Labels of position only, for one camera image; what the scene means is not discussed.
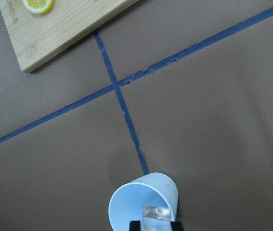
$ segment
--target wooden cutting board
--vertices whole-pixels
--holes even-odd
[[[24,72],[32,72],[137,0],[55,0],[45,15],[22,0],[0,0],[0,10]]]

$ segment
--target white paper cup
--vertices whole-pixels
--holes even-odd
[[[171,221],[177,215],[178,189],[174,181],[162,173],[150,173],[118,188],[108,206],[114,231],[128,231],[130,221],[142,220],[143,207],[168,207]]]

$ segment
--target cup rim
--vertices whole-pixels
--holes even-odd
[[[135,184],[137,184],[137,185],[142,185],[142,186],[146,186],[146,187],[152,189],[153,191],[155,191],[156,193],[158,193],[159,196],[164,200],[164,202],[166,203],[166,205],[167,205],[168,208],[170,209],[171,220],[172,220],[172,221],[175,220],[174,212],[173,212],[172,207],[170,206],[170,204],[169,204],[169,202],[166,200],[166,198],[165,198],[157,189],[155,189],[154,187],[152,187],[152,186],[150,186],[150,185],[148,185],[148,184],[145,184],[145,183],[141,183],[141,182],[129,182],[129,183],[126,183],[126,184],[120,186],[120,187],[113,193],[113,195],[112,195],[112,197],[111,197],[111,199],[110,199],[110,202],[109,202],[109,204],[108,204],[108,218],[109,218],[109,221],[110,221],[112,227],[113,227],[113,224],[112,224],[113,221],[112,221],[112,219],[111,219],[111,217],[110,217],[110,208],[111,208],[111,204],[112,204],[112,201],[113,201],[113,199],[114,199],[114,196],[115,196],[116,193],[117,193],[118,191],[120,191],[121,189],[123,189],[123,188],[125,188],[125,187],[127,187],[127,186],[129,186],[129,185],[135,185]]]

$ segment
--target gray-brown surface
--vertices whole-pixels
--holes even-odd
[[[99,32],[119,80],[272,6],[140,1]],[[109,85],[93,35],[20,72],[0,14],[0,137]],[[273,231],[273,16],[121,91],[186,231]],[[0,143],[0,231],[111,230],[113,191],[142,174],[112,91]]]

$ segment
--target blue tape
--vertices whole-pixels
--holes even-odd
[[[221,41],[222,39],[225,39],[241,30],[244,30],[258,22],[261,22],[269,17],[273,16],[273,7],[266,10],[266,11],[263,11],[249,19],[246,19],[224,31],[221,31],[219,32],[218,34],[215,34],[205,40],[202,40],[200,42],[197,42],[195,44],[193,44],[192,46],[180,51],[180,52],[177,52],[175,53],[174,55],[171,55],[169,56],[168,58],[165,58],[151,66],[149,66],[147,69],[145,69],[144,71],[138,71],[122,80],[120,80],[118,83],[119,83],[119,86],[124,86],[126,84],[129,84],[130,82],[132,81],[135,81],[141,77],[144,77],[148,74],[151,74],[167,65],[170,65],[172,64],[173,62],[179,60],[179,59],[182,59],[196,51],[199,51],[207,46],[210,46],[212,45],[213,43],[216,43],[218,41]]]
[[[136,134],[136,131],[135,131],[135,127],[133,125],[133,122],[132,122],[132,119],[131,119],[131,116],[129,114],[129,111],[128,111],[128,108],[127,108],[127,104],[123,98],[123,95],[121,93],[121,90],[120,90],[120,87],[119,87],[119,84],[118,84],[118,81],[117,81],[117,78],[116,78],[116,75],[115,75],[115,72],[114,72],[114,69],[112,67],[112,64],[111,64],[111,61],[108,57],[108,54],[107,54],[107,51],[105,49],[105,46],[104,46],[104,43],[98,33],[98,31],[95,31],[94,32],[94,36],[96,38],[96,41],[97,41],[97,44],[98,44],[98,47],[101,51],[101,54],[102,54],[102,58],[104,60],[104,63],[105,63],[105,66],[106,66],[106,69],[108,71],[108,74],[111,78],[111,81],[112,81],[112,85],[114,87],[114,90],[116,92],[116,95],[117,95],[117,98],[118,98],[118,101],[119,101],[119,104],[120,104],[120,107],[121,107],[121,110],[124,112],[124,118],[126,120],[126,123],[128,125],[128,128],[129,128],[129,132],[130,132],[130,135],[131,135],[131,138],[132,138],[132,141],[134,143],[134,146],[135,146],[135,149],[136,149],[136,152],[137,152],[137,155],[138,155],[138,158],[139,158],[139,161],[141,163],[141,166],[142,166],[142,169],[143,169],[143,172],[144,174],[148,174],[149,173],[149,169],[148,169],[148,165],[147,165],[147,162],[145,160],[145,157],[140,149],[140,142],[138,140],[138,137],[137,137],[137,134]]]
[[[43,123],[45,123],[45,122],[47,122],[47,121],[49,121],[51,119],[54,119],[54,118],[56,118],[56,117],[58,117],[58,116],[60,116],[60,115],[62,115],[64,113],[67,113],[67,112],[69,112],[69,111],[71,111],[71,110],[73,110],[73,109],[75,109],[77,107],[80,107],[80,106],[82,106],[82,105],[84,105],[84,104],[86,104],[86,103],[100,97],[100,96],[103,96],[103,95],[111,92],[112,90],[113,90],[113,86],[110,85],[110,86],[107,86],[107,87],[105,87],[105,88],[103,88],[103,89],[101,89],[99,91],[96,91],[95,93],[93,93],[91,95],[88,95],[88,96],[86,96],[86,97],[84,97],[84,98],[82,98],[82,99],[80,99],[80,100],[66,106],[66,107],[63,107],[63,108],[61,108],[61,109],[59,109],[59,110],[57,110],[57,111],[55,111],[53,113],[50,113],[50,114],[48,114],[48,115],[46,115],[46,116],[44,116],[44,117],[30,123],[30,124],[25,125],[24,127],[21,127],[21,128],[15,130],[15,131],[3,136],[3,137],[1,137],[0,138],[0,143],[2,143],[4,141],[7,141],[7,140],[9,140],[9,139],[23,133],[23,132],[28,131],[28,130],[30,130],[30,129],[32,129],[32,128],[40,125],[40,124],[43,124]]]

